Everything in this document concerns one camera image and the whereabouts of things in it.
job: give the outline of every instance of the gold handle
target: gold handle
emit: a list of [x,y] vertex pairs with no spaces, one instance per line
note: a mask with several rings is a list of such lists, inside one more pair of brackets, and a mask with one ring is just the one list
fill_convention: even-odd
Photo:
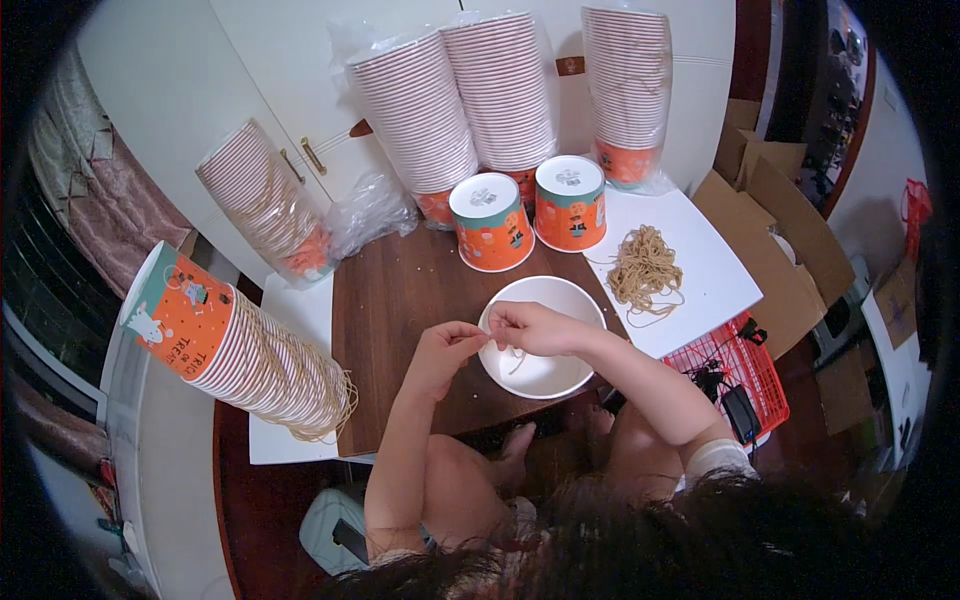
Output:
[[303,147],[303,151],[306,152],[307,157],[310,158],[310,162],[313,163],[313,166],[317,168],[317,172],[321,175],[326,175],[326,167],[320,162],[320,159],[317,158],[317,155],[314,154],[313,148],[310,148],[310,142],[307,141],[306,137],[300,139],[300,145]]
[[287,161],[287,166],[290,167],[290,170],[294,172],[294,175],[297,176],[297,179],[300,180],[300,184],[306,183],[306,177],[297,173],[297,169],[294,168],[294,163],[290,162],[290,158],[287,156],[287,149],[283,148],[280,150],[280,155],[283,156],[283,159]]

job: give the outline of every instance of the red plastic basket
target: red plastic basket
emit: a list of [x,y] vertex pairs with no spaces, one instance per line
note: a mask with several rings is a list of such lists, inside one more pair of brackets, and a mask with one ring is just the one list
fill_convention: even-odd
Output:
[[[719,360],[720,369],[726,373],[724,381],[731,386],[739,383],[747,391],[760,421],[760,434],[756,436],[759,439],[787,420],[790,407],[767,348],[736,337],[749,318],[750,313],[743,312],[662,360],[679,372],[699,369],[711,358]],[[720,402],[717,402],[717,408],[726,416]]]

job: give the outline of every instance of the person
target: person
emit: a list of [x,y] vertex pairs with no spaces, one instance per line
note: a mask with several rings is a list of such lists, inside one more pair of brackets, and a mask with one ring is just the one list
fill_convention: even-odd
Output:
[[[396,395],[367,487],[371,568],[341,574],[318,597],[835,596],[849,589],[866,547],[861,519],[803,483],[761,480],[685,375],[535,302],[497,302],[489,323],[501,350],[577,356],[627,398],[615,419],[599,409],[589,414],[598,474],[563,486],[538,511],[511,497],[525,476],[533,423],[507,438],[496,461],[430,435],[451,378],[490,341],[472,324],[431,327]],[[436,545],[427,546],[421,526]]]

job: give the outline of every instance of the wooden table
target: wooden table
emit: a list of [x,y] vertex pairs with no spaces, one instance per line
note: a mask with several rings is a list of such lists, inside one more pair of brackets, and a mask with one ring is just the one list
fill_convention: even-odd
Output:
[[[424,329],[446,321],[477,323],[494,294],[535,275],[568,279],[604,311],[607,327],[626,338],[599,280],[581,254],[553,252],[538,243],[520,266],[504,273],[472,270],[457,253],[453,233],[418,227],[366,246],[343,262],[333,286],[333,357],[350,371],[360,402],[337,438],[341,456],[375,452],[394,396]],[[596,388],[598,376],[582,390]],[[538,411],[555,400],[529,400],[498,386],[473,358],[437,406],[433,432],[459,434]]]

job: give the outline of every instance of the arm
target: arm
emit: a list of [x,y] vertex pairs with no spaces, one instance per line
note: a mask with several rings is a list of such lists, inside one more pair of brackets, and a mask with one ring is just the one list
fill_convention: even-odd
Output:
[[501,349],[511,345],[539,356],[575,355],[590,364],[676,448],[684,468],[707,442],[733,439],[723,417],[685,375],[606,329],[536,302],[498,302],[490,326]]
[[575,354],[620,391],[654,431],[676,448],[686,469],[701,446],[733,432],[687,378],[606,329],[592,327]]
[[398,548],[422,552],[426,445],[437,402],[453,375],[487,343],[476,325],[446,323],[423,332],[407,375],[390,409],[364,499],[367,553]]

